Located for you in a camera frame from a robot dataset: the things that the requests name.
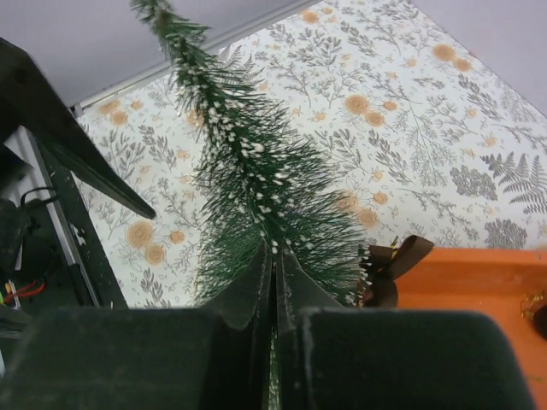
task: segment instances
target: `gray leaf pattern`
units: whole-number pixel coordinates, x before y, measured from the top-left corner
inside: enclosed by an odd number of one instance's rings
[[[283,103],[348,191],[364,243],[417,234],[444,247],[547,244],[547,119],[413,4],[327,0],[219,52]],[[130,306],[193,303],[203,119],[166,75],[79,119],[155,220],[79,182]]]

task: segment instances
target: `bottle brush tree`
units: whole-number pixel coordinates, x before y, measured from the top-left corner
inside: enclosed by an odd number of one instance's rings
[[[334,176],[313,141],[291,128],[282,102],[244,81],[244,73],[200,49],[207,27],[176,15],[163,0],[131,0],[172,63],[179,113],[203,118],[197,171],[206,222],[198,268],[207,300],[242,272],[265,240],[273,254],[293,252],[303,270],[344,301],[359,277],[360,238],[337,203]]]

